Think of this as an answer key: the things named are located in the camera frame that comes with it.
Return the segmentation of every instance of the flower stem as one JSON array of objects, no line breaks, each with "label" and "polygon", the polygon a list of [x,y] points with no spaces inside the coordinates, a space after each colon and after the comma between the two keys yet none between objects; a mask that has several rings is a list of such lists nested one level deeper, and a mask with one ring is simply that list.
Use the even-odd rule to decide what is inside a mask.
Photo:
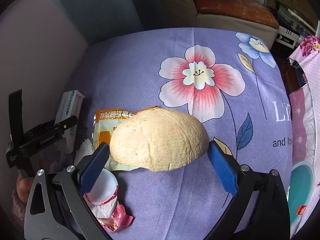
[{"label": "flower stem", "polygon": [[259,86],[258,86],[258,79],[257,79],[257,74],[256,74],[256,72],[254,72],[254,75],[256,76],[256,83],[257,83],[257,88],[258,88],[258,93],[259,93],[259,97],[260,97],[262,109],[263,109],[263,112],[264,112],[264,117],[265,117],[266,120],[267,120],[266,111],[264,110],[264,106],[263,106],[262,99],[261,99],[261,95],[260,95],[260,90],[259,90]]},{"label": "flower stem", "polygon": [[[226,103],[227,103],[227,105],[229,106],[229,109],[230,109],[231,117],[232,117],[232,120],[233,120],[233,127],[235,128],[236,145],[237,145],[237,130],[236,130],[235,119],[233,118],[232,110],[231,110],[231,107],[230,107],[230,105],[229,105],[229,102],[228,102],[226,96],[225,96],[223,93],[221,93],[221,94],[223,95],[224,100],[226,101]],[[238,149],[237,149],[237,147],[236,147],[236,159],[237,159],[237,157],[238,157]]]},{"label": "flower stem", "polygon": [[[228,102],[226,96],[225,96],[222,92],[221,92],[221,94],[223,95],[224,100],[226,101],[227,105],[229,106],[230,113],[231,113],[231,117],[232,117],[232,120],[233,120],[233,126],[234,126],[234,128],[235,128],[235,137],[236,137],[236,159],[237,159],[237,157],[238,157],[238,147],[237,147],[237,130],[236,130],[236,123],[235,123],[235,119],[233,118],[232,110],[231,110],[231,107],[230,107],[230,105],[229,105],[229,102]],[[229,194],[230,194],[230,193],[228,192],[228,195],[227,195],[226,200],[224,201],[222,207],[224,207],[224,205],[226,204],[227,199],[228,199],[228,197],[229,197]]]}]

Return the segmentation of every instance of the purple bedsheet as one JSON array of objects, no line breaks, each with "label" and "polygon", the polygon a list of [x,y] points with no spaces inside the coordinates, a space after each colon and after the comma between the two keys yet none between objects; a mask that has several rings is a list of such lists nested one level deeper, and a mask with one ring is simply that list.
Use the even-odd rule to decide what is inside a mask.
[{"label": "purple bedsheet", "polygon": [[[276,63],[256,37],[183,28],[113,38],[87,49],[66,87],[75,89],[87,96],[79,118],[81,139],[91,138],[96,109],[134,113],[158,105],[184,111],[240,164],[260,172],[277,169],[288,188],[289,101]],[[174,171],[140,168],[116,176],[119,202],[135,219],[112,235],[115,240],[202,240],[231,200],[207,155]],[[238,230],[245,227],[255,197]]]}]

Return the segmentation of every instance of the metal screw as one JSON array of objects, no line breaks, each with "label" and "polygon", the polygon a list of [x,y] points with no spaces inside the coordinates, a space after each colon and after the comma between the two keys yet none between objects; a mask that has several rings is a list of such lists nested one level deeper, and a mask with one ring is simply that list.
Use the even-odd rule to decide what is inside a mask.
[{"label": "metal screw", "polygon": [[278,176],[278,175],[279,175],[279,172],[278,172],[277,170],[272,170],[272,171],[271,171],[271,174],[272,174],[273,176]]},{"label": "metal screw", "polygon": [[67,172],[73,172],[75,170],[75,166],[71,165],[67,168]]},{"label": "metal screw", "polygon": [[241,170],[249,171],[249,166],[248,165],[241,165]]},{"label": "metal screw", "polygon": [[41,176],[42,174],[44,174],[44,170],[42,170],[42,169],[37,172],[38,176]]}]

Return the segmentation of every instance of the sofa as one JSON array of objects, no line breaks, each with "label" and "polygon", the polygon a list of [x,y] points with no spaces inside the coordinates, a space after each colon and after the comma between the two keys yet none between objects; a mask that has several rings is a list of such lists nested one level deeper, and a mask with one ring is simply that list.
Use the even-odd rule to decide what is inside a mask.
[{"label": "sofa", "polygon": [[279,23],[258,0],[161,0],[168,27],[214,28],[247,33],[271,48]]}]

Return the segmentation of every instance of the husked coconut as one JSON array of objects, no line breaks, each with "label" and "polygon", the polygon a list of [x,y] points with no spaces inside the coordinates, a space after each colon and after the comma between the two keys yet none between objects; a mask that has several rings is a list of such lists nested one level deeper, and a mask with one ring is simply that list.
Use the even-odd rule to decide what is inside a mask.
[{"label": "husked coconut", "polygon": [[118,163],[170,171],[207,152],[207,131],[192,115],[154,108],[122,122],[112,134],[110,154]]}]

